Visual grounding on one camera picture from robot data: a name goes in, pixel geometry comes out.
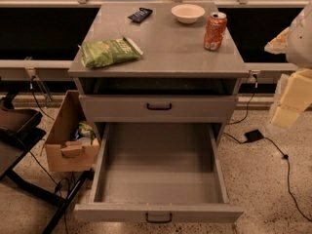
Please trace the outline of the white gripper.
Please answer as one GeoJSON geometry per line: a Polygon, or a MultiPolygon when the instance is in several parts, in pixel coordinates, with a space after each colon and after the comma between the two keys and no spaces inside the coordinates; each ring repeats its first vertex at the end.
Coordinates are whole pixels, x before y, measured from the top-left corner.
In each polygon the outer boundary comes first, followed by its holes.
{"type": "MultiPolygon", "coordinates": [[[[298,67],[312,67],[312,3],[307,4],[285,28],[269,41],[264,51],[279,55],[286,53],[289,63],[298,67]]],[[[271,123],[286,129],[292,126],[300,114],[312,104],[312,70],[299,69],[288,79],[278,100],[271,123]]]]}

